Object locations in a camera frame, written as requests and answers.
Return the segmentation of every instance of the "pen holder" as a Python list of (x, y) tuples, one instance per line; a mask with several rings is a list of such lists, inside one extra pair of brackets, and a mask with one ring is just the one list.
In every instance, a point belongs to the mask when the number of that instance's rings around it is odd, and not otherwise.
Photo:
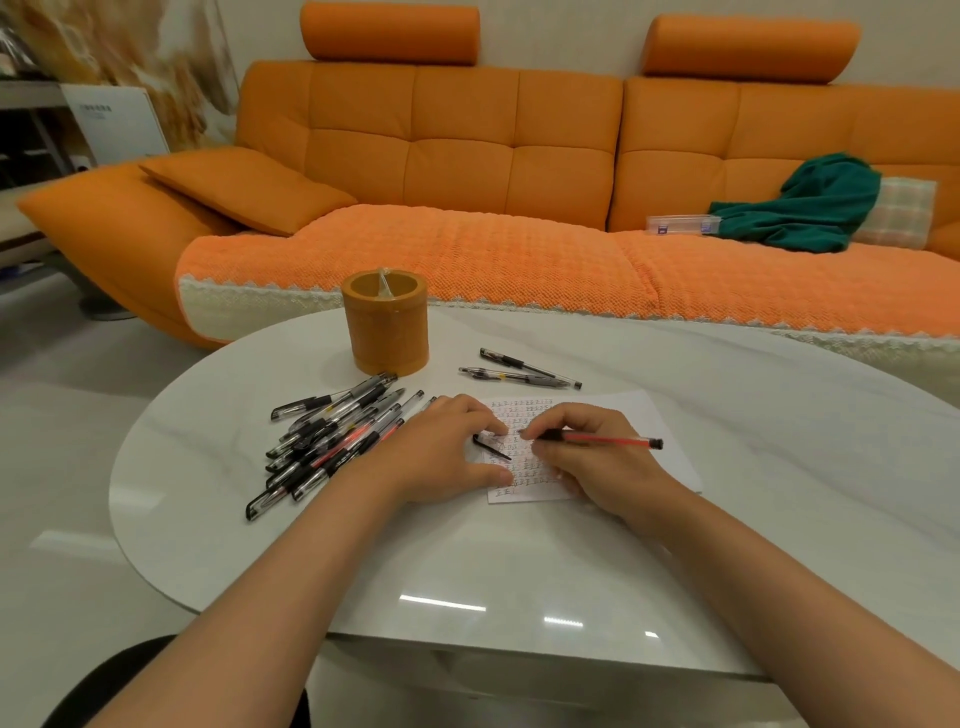
[(354, 273), (340, 284), (357, 369), (369, 375), (411, 375), (426, 366), (426, 279), (416, 273), (386, 273), (392, 298), (379, 298), (378, 271)]

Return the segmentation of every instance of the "wall outlet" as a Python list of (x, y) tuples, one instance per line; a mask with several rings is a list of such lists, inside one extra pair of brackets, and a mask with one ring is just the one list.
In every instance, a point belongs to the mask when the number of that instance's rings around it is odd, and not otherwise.
[(70, 155), (70, 163), (73, 164), (73, 168), (78, 172), (85, 172), (97, 166), (91, 161), (90, 157), (85, 157), (84, 155)]

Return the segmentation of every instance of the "forearm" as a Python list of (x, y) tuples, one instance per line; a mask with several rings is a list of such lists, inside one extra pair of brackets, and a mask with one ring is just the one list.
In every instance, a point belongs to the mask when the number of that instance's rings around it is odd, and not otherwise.
[(91, 722), (286, 728), (326, 629), (396, 510), (347, 469)]
[(811, 726), (943, 726), (960, 673), (685, 489), (652, 534)]

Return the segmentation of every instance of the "handwriting practice sheet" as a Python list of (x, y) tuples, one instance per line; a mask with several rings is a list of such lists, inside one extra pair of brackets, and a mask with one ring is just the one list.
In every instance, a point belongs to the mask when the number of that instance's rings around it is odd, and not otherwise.
[(486, 405), (497, 419), (510, 428), (506, 435), (484, 432), (480, 439), (493, 448), (510, 455), (508, 463), (492, 452), (484, 450), (484, 462), (504, 465), (514, 474), (514, 484), (506, 488), (490, 488), (487, 503), (512, 503), (524, 500), (562, 500), (573, 497), (530, 451), (530, 442), (520, 439), (519, 431), (530, 424), (540, 412), (550, 409), (559, 400), (549, 397), (529, 400), (493, 400)]
[(531, 500), (563, 500), (573, 495), (530, 451), (530, 441), (521, 440), (519, 431), (530, 424), (540, 412), (561, 401), (578, 401), (616, 409), (627, 417), (634, 429), (643, 437), (661, 437), (663, 450), (654, 450), (653, 456), (663, 468), (687, 488), (703, 493), (699, 475), (687, 459), (680, 444), (670, 432), (660, 412), (649, 395), (643, 390), (615, 395), (573, 395), (562, 400), (550, 397), (502, 398), (485, 400), (493, 414), (510, 429), (506, 435), (491, 435), (484, 432), (480, 440), (492, 448), (510, 455), (510, 462), (483, 450), (483, 462), (503, 465), (514, 474), (514, 484), (506, 488), (490, 488), (487, 503), (518, 503)]

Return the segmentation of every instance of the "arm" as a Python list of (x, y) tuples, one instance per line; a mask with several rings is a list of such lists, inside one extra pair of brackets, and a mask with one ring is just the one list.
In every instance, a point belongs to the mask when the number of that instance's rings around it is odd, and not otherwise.
[[(554, 407), (523, 436), (565, 425), (636, 437), (619, 412), (583, 404)], [(691, 493), (648, 451), (537, 441), (534, 453), (660, 541), (811, 726), (934, 728), (960, 716), (960, 672)]]
[(439, 398), (346, 466), (90, 727), (286, 728), (340, 600), (399, 506), (512, 479), (465, 461), (464, 441), (484, 429), (506, 432), (476, 400)]

